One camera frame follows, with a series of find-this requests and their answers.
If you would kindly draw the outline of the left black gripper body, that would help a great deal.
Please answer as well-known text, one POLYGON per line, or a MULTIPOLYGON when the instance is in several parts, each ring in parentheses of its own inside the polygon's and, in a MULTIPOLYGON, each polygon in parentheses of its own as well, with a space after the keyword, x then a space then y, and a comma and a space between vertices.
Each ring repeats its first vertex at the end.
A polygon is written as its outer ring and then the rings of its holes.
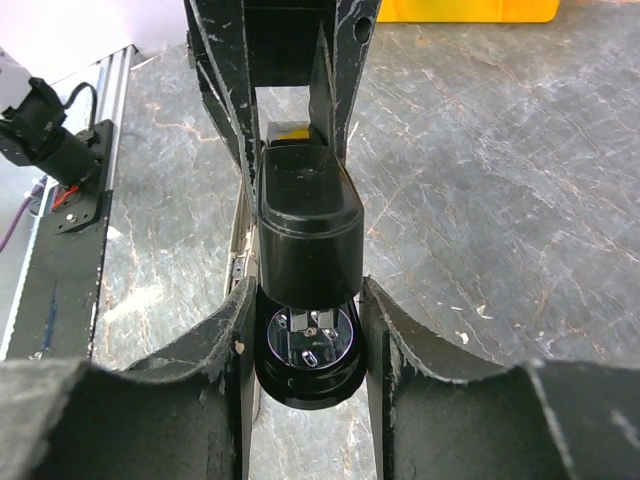
POLYGON ((254 87, 307 86, 321 27, 333 25, 333 1, 186 1, 194 62, 214 79, 214 66, 241 65, 254 87))

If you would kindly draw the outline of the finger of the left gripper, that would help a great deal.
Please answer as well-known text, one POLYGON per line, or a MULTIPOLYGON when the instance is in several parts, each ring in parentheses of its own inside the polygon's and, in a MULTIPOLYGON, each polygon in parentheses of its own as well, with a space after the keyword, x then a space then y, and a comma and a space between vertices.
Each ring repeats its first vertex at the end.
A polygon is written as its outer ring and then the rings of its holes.
POLYGON ((186 1, 188 38, 203 105, 239 166, 246 198, 256 196, 260 136, 242 1, 186 1))
POLYGON ((346 160, 349 126, 381 3, 329 1, 320 23, 309 84, 312 135, 346 160))

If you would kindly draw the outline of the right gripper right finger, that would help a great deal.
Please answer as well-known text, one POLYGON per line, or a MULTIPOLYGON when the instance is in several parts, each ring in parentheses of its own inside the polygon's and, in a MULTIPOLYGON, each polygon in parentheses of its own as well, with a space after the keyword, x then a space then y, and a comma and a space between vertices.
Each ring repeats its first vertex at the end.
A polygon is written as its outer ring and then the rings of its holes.
POLYGON ((504 367, 414 320, 373 279, 360 301, 380 478, 638 477, 637 367, 504 367))

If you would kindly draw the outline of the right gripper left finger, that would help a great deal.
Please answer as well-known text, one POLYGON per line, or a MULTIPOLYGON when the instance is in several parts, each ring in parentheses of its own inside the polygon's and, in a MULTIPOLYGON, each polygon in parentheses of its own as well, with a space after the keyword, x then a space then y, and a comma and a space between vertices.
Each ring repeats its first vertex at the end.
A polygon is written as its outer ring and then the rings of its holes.
POLYGON ((211 316, 109 371, 79 358, 1 365, 5 479, 244 479, 256 281, 211 316))

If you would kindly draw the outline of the white black stapler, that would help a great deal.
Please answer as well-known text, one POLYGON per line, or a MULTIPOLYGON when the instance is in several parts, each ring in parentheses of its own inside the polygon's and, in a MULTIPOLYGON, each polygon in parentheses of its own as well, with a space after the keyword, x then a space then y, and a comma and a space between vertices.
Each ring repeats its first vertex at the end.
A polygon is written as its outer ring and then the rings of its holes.
POLYGON ((227 297, 243 278, 258 277, 257 250, 258 239, 252 224, 244 185, 241 184, 238 189, 229 240, 224 297, 227 297))

